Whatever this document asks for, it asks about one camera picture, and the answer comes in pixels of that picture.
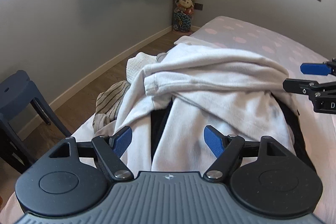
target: wooden floor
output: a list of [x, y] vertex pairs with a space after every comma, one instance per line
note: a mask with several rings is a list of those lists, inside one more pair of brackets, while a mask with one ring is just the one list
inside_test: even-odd
[[[138, 52], [156, 56], [160, 52], [171, 49], [178, 38], [179, 35], [169, 32], [141, 48]], [[96, 99], [99, 93], [106, 91], [110, 86], [121, 80], [126, 80], [127, 60], [137, 55], [138, 52], [110, 68], [55, 111], [71, 133], [74, 133], [95, 113]], [[64, 138], [64, 135], [53, 124], [47, 126], [42, 123], [24, 140], [24, 143], [31, 153], [39, 158], [62, 138]]]

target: blue stool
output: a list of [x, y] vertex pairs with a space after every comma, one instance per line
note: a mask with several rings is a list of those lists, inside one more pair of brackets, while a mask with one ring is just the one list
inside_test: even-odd
[[[33, 164], [36, 159], [29, 153], [28, 149], [11, 128], [8, 121], [23, 111], [29, 103], [46, 124], [50, 125], [51, 120], [65, 136], [68, 137], [71, 135], [69, 130], [67, 130], [57, 118], [46, 100], [44, 100], [35, 83], [29, 79], [29, 76], [25, 71], [18, 70], [15, 74], [8, 77], [0, 83], [0, 129], [5, 132], [7, 139], [9, 139], [15, 146], [14, 153], [19, 156], [26, 167]], [[1, 139], [0, 142], [6, 142], [4, 137]], [[7, 149], [5, 152], [2, 150], [2, 152], [0, 152], [0, 157], [8, 159], [9, 154], [12, 151], [13, 149]], [[13, 166], [12, 161], [8, 163], [18, 170], [17, 165], [14, 164]]]

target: metal screw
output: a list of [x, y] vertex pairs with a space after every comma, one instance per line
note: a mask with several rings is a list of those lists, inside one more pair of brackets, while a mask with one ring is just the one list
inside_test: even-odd
[[218, 170], [211, 170], [207, 172], [207, 177], [210, 179], [219, 179], [223, 176], [223, 173]]
[[131, 176], [131, 172], [128, 170], [119, 170], [114, 173], [114, 176], [118, 179], [127, 179]]

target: plastic stool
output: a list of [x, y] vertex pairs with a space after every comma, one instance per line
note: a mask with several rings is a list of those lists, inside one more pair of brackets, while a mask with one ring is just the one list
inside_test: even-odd
[[35, 83], [29, 79], [25, 71], [18, 70], [15, 74], [0, 83], [0, 129], [6, 133], [14, 146], [20, 151], [19, 153], [27, 157], [28, 161], [32, 164], [36, 159], [29, 153], [26, 146], [8, 123], [9, 120], [23, 111], [28, 104], [34, 107], [35, 111], [46, 124], [50, 125], [50, 119], [65, 136], [68, 137], [71, 133], [57, 118]]

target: gray ribbed panel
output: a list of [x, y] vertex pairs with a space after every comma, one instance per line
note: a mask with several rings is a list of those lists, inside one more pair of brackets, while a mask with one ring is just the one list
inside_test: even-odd
[[262, 218], [245, 211], [222, 184], [199, 173], [141, 172], [118, 183], [97, 207], [78, 216], [43, 219], [25, 215], [19, 224], [322, 224], [314, 215], [292, 220]]

